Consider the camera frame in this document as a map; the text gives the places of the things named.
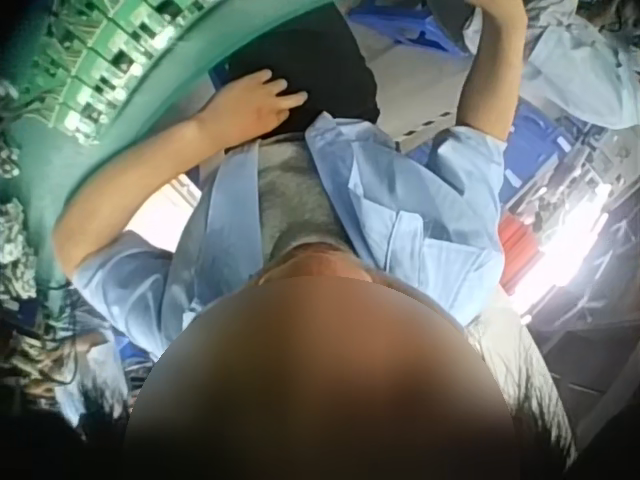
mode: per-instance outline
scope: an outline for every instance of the person's left hand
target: person's left hand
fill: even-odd
[[[236,147],[280,126],[289,111],[307,101],[307,93],[279,96],[286,80],[271,80],[262,70],[225,86],[194,119],[218,149]]]

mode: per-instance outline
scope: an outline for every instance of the short sleeve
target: short sleeve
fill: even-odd
[[[125,232],[86,260],[73,284],[113,327],[160,357],[169,345],[162,335],[161,306],[171,260],[171,253]]]
[[[434,139],[427,168],[464,201],[485,233],[497,240],[499,193],[507,145],[469,127],[453,127]]]

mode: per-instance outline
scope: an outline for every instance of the white cloth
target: white cloth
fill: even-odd
[[[543,96],[580,120],[612,130],[640,124],[637,52],[577,16],[577,4],[535,0],[527,5],[528,62],[522,96]],[[465,29],[465,42],[473,53],[481,31],[482,12],[477,9]]]

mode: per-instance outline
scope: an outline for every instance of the forearm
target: forearm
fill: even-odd
[[[54,231],[58,261],[68,277],[113,242],[158,189],[221,147],[187,121],[133,147],[96,173],[74,197]]]
[[[505,141],[518,105],[527,18],[485,12],[480,47],[462,90],[458,125]]]

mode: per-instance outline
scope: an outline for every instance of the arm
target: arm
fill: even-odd
[[[226,148],[267,133],[302,105],[306,94],[279,97],[287,83],[266,83],[265,70],[224,88],[198,115],[124,152],[95,174],[54,230],[56,256],[71,278],[111,244],[142,204],[180,173]]]
[[[527,16],[522,0],[473,0],[483,9],[480,47],[462,90],[457,124],[506,141],[519,99]]]

